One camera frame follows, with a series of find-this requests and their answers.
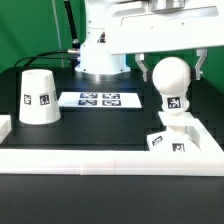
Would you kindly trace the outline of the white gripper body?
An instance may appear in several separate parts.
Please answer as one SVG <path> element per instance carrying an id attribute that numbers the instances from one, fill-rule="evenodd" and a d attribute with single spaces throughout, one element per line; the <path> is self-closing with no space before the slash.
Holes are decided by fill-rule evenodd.
<path id="1" fill-rule="evenodd" d="M 106 17 L 111 54 L 224 46 L 224 0 L 185 0 L 183 8 L 154 11 L 152 1 L 112 6 Z"/>

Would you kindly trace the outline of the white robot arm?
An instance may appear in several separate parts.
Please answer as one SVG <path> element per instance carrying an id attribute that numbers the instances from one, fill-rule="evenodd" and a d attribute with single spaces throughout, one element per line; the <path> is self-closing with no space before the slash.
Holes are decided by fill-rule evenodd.
<path id="1" fill-rule="evenodd" d="M 86 39 L 76 70 L 95 80 L 128 72 L 133 54 L 143 72 L 145 55 L 194 49 L 197 79 L 209 47 L 224 46 L 224 0 L 84 0 Z"/>

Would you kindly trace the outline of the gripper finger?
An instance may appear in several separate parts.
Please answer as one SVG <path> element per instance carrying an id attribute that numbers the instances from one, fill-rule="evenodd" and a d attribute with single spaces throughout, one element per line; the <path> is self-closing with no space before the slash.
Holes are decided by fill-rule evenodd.
<path id="1" fill-rule="evenodd" d="M 148 67 L 147 64 L 145 63 L 145 55 L 143 53 L 138 53 L 135 55 L 135 62 L 139 66 L 139 68 L 142 71 L 142 77 L 143 81 L 147 81 L 147 72 L 148 72 Z"/>
<path id="2" fill-rule="evenodd" d="M 196 50 L 196 55 L 198 57 L 198 60 L 193 68 L 193 79 L 200 80 L 203 75 L 202 66 L 207 58 L 208 49 L 199 48 Z"/>

